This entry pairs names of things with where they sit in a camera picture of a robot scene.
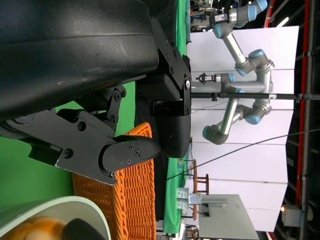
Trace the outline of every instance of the black metal bracket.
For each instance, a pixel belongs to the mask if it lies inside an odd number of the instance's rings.
[[[11,130],[24,134],[22,141],[32,146],[29,157],[113,185],[117,182],[117,170],[152,159],[161,152],[159,143],[148,137],[114,137],[121,93],[125,96],[125,89],[117,86],[104,95],[78,99],[93,114],[85,110],[45,110],[5,123]],[[88,98],[96,101],[87,102]],[[103,108],[107,112],[95,112]]]
[[[151,26],[154,41],[158,49],[159,66],[152,75],[147,76],[147,79],[148,77],[149,79],[154,77],[154,75],[163,75],[162,80],[158,80],[158,82],[163,82],[163,87],[161,89],[158,88],[157,91],[160,92],[163,89],[168,89],[168,84],[165,84],[165,82],[170,81],[169,84],[172,87],[169,90],[171,94],[173,96],[179,96],[179,98],[175,100],[164,102],[163,105],[152,105],[152,107],[156,107],[152,112],[155,116],[187,116],[191,112],[191,73],[177,47],[175,45],[171,46],[168,42],[159,22],[153,18],[151,19]],[[164,99],[151,99],[151,101],[162,100]]]

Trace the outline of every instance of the orange wicker basket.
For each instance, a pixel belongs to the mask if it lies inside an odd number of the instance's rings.
[[[145,122],[126,135],[152,137]],[[113,240],[155,240],[155,183],[152,160],[118,170],[114,186],[72,174],[74,194],[99,206]]]

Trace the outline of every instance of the white bowl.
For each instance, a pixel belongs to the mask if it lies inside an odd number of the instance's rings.
[[[82,219],[106,240],[111,240],[106,218],[100,208],[94,202],[80,196],[64,196],[1,208],[0,238],[33,216],[51,216],[67,223],[73,219]]]

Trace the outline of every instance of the ur robot arm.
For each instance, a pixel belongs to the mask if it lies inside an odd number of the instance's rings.
[[[227,13],[227,18],[222,23],[214,21],[213,32],[218,39],[222,39],[235,61],[235,70],[245,76],[251,71],[256,73],[256,81],[235,82],[230,73],[230,81],[221,81],[221,92],[236,93],[270,93],[273,90],[271,72],[274,63],[269,60],[262,49],[255,50],[245,57],[237,40],[233,35],[233,27],[243,27],[247,22],[256,19],[257,14],[267,8],[266,0],[256,0],[250,5],[233,8]],[[245,119],[249,124],[256,125],[261,119],[270,113],[272,107],[270,99],[256,99],[252,107],[238,105],[238,98],[230,98],[224,113],[223,120],[217,125],[206,126],[203,129],[203,137],[210,142],[221,145],[226,142],[232,124]]]

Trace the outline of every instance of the white panel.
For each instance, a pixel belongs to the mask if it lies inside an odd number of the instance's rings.
[[[233,34],[244,56],[263,49],[275,69],[294,69],[298,32],[298,26],[290,26],[234,30]],[[223,40],[217,39],[213,32],[191,33],[187,52],[195,72],[230,71],[235,67]]]
[[[247,145],[194,142],[192,155],[200,165],[244,146]],[[200,177],[209,174],[210,179],[287,183],[286,146],[249,146],[198,167],[197,173]]]
[[[193,142],[209,143],[202,136],[205,126],[219,123],[224,117],[224,110],[193,110],[191,115],[191,136]],[[226,143],[253,144],[269,138],[286,135],[289,132],[293,111],[273,110],[257,125],[241,120],[232,125]],[[285,145],[286,137],[270,140],[265,144]]]
[[[246,209],[279,210],[287,184],[210,180],[210,194],[239,194]]]
[[[196,78],[199,77],[203,72],[192,72],[192,80],[196,81]],[[240,76],[236,71],[229,71],[229,73],[234,73],[236,76],[236,81],[255,81],[256,74],[254,72],[250,72],[247,76]],[[272,82],[273,82],[273,93],[278,94],[293,94],[294,93],[294,81],[295,81],[295,73],[294,70],[273,70],[272,71]],[[227,98],[218,98],[218,101],[211,101],[211,99],[200,99],[193,98],[192,99],[192,109],[226,109],[227,106]],[[239,104],[252,107],[254,103],[254,99],[240,99]],[[294,101],[293,100],[271,100],[270,101],[273,110],[291,110],[294,109]]]
[[[247,208],[246,211],[256,231],[274,232],[280,209],[270,210]]]

